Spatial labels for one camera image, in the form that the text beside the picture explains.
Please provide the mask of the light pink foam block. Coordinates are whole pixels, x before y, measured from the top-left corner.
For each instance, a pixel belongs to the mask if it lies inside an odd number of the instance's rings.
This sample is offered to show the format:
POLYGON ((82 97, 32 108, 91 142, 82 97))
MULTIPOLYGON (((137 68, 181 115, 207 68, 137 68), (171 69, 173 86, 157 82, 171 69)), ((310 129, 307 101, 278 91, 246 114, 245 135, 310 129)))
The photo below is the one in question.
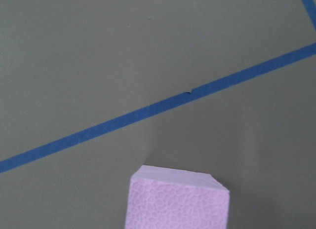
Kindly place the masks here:
POLYGON ((130 178, 126 229, 225 229, 230 192, 210 174, 141 166, 130 178))

